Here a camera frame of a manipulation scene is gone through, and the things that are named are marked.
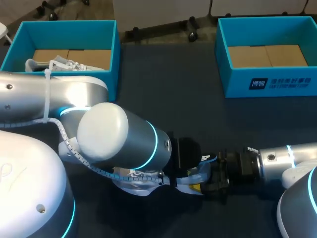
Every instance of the dark table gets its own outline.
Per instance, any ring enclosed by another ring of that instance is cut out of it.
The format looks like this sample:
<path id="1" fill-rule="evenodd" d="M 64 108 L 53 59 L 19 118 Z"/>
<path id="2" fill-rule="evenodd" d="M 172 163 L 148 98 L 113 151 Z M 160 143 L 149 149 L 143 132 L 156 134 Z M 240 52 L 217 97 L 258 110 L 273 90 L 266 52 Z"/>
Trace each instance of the dark table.
<path id="1" fill-rule="evenodd" d="M 225 99 L 211 44 L 122 46 L 117 103 L 203 151 L 316 141 L 317 97 Z M 13 130 L 57 151 L 58 130 Z M 279 238 L 278 197 L 239 186 L 226 205 L 162 186 L 127 194 L 81 165 L 65 164 L 78 208 L 79 238 Z"/>

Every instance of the blue bin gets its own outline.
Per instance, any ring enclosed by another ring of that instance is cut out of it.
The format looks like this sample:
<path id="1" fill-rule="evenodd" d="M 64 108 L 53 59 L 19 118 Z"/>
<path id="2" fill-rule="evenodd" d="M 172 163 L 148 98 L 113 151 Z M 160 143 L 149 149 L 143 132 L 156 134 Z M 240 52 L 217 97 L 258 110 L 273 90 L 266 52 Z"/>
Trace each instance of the blue bin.
<path id="1" fill-rule="evenodd" d="M 86 75 L 101 79 L 108 87 L 109 100 L 116 98 L 120 61 L 120 40 L 115 20 L 22 22 L 0 71 L 25 72 L 25 62 L 36 49 L 111 50 L 109 70 L 52 72 L 52 76 Z"/>
<path id="2" fill-rule="evenodd" d="M 299 45 L 308 66 L 232 66 L 228 47 L 268 45 Z M 317 26 L 309 16 L 221 18 L 215 55 L 228 98 L 317 95 Z M 285 81 L 296 84 L 276 85 Z M 261 87 L 253 88 L 254 82 Z"/>

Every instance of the yellow tag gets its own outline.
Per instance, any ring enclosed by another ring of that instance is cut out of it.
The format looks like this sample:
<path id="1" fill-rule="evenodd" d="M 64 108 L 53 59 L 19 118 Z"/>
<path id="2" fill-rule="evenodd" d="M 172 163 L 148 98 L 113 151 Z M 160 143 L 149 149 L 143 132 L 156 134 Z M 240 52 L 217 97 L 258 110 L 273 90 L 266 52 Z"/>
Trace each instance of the yellow tag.
<path id="1" fill-rule="evenodd" d="M 200 190 L 200 183 L 199 184 L 189 185 L 189 187 L 190 187 L 191 190 L 194 190 L 196 192 L 202 193 L 201 190 Z"/>

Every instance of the chair leg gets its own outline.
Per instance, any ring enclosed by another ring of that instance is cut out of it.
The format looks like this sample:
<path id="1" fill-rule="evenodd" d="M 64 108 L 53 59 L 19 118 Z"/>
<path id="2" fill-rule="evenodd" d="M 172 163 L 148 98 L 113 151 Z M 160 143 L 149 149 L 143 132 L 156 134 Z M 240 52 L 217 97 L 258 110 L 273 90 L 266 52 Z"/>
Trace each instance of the chair leg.
<path id="1" fill-rule="evenodd" d="M 10 37 L 8 37 L 8 35 L 5 35 L 5 38 L 10 42 L 10 44 L 12 44 L 12 41 L 11 41 Z"/>

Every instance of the white chair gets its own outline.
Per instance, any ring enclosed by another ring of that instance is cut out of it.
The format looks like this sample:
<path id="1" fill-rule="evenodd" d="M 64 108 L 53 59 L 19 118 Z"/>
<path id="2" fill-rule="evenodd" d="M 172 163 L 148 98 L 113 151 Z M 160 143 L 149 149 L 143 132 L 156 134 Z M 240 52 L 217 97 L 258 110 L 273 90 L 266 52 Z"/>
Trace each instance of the white chair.
<path id="1" fill-rule="evenodd" d="M 0 39 L 5 37 L 10 42 L 10 44 L 12 44 L 12 41 L 8 37 L 7 33 L 8 33 L 8 28 L 2 23 L 0 23 Z"/>

